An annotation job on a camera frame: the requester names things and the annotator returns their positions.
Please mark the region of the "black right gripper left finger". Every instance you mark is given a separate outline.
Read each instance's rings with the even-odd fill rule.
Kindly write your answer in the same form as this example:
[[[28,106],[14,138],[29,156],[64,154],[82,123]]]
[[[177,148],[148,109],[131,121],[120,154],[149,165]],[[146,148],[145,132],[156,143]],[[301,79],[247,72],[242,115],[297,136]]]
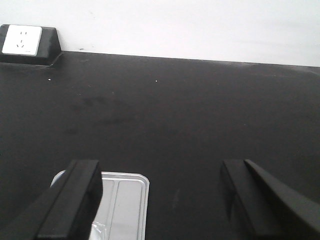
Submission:
[[[87,240],[103,195],[98,160],[73,160],[62,176],[0,231],[2,240]]]

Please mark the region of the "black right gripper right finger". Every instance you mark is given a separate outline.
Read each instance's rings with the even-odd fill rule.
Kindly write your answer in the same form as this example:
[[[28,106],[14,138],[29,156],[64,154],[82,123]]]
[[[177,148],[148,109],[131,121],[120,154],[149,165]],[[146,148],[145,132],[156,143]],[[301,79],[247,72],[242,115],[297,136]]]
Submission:
[[[226,159],[220,189],[238,240],[318,240],[320,205],[249,159]]]

